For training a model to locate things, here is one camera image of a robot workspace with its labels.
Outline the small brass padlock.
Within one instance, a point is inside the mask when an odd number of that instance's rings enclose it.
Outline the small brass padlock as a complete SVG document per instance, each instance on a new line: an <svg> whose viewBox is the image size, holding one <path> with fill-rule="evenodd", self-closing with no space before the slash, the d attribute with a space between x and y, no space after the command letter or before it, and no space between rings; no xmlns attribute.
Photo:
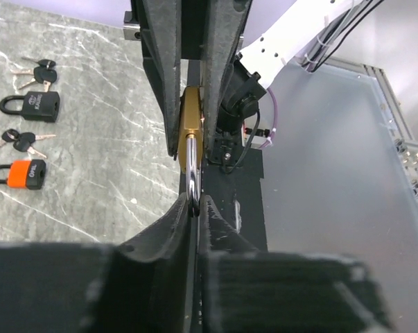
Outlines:
<svg viewBox="0 0 418 333"><path fill-rule="evenodd" d="M191 211L200 211L200 167L202 161L203 129L200 89L185 88L180 103L180 127L177 156L186 179L186 196Z"/></svg>

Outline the orange black padlock with keys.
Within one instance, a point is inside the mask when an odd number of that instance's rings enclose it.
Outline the orange black padlock with keys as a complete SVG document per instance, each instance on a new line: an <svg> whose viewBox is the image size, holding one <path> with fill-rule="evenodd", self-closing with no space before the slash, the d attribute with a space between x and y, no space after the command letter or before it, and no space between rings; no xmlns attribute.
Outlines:
<svg viewBox="0 0 418 333"><path fill-rule="evenodd" d="M15 160L10 164L0 164L0 185L13 189L40 190L46 177L47 156L34 149L36 141L51 139L55 134L36 135L32 132L20 133L9 128L1 135L0 147L12 144L16 151L40 157L33 160Z"/></svg>

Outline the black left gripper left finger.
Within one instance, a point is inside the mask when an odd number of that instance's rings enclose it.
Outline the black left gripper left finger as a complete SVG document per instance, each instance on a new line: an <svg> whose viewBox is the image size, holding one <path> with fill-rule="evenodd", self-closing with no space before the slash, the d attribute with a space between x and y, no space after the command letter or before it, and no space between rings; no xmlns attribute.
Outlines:
<svg viewBox="0 0 418 333"><path fill-rule="evenodd" d="M189 222L181 195L118 246L0 242L0 332L181 332Z"/></svg>

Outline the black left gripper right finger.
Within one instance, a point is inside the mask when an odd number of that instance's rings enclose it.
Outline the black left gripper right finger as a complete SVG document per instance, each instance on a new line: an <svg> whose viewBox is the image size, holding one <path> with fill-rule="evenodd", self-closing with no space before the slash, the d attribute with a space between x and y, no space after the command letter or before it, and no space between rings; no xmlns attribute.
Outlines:
<svg viewBox="0 0 418 333"><path fill-rule="evenodd" d="M205 332L391 332L380 285L355 257L255 248L201 199Z"/></svg>

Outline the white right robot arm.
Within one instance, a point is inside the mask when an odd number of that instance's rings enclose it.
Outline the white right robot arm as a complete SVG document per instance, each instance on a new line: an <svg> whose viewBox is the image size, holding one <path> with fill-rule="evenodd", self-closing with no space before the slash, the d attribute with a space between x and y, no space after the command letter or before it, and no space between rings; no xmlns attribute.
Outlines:
<svg viewBox="0 0 418 333"><path fill-rule="evenodd" d="M141 44L143 69L163 114L168 154L182 168L235 135L277 74L358 1L296 1L240 46L250 1L133 1L125 37Z"/></svg>

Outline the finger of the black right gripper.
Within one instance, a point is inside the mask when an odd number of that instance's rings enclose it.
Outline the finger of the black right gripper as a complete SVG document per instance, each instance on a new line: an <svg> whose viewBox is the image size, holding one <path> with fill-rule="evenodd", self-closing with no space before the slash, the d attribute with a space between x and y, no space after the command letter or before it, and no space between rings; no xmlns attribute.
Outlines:
<svg viewBox="0 0 418 333"><path fill-rule="evenodd" d="M236 97L234 62L245 28L251 1L208 1L202 40L202 111L204 113L204 156L210 162L222 160L222 136L235 135L242 112Z"/></svg>
<svg viewBox="0 0 418 333"><path fill-rule="evenodd" d="M177 154L180 120L181 2L133 1L143 68L164 118L168 154Z"/></svg>

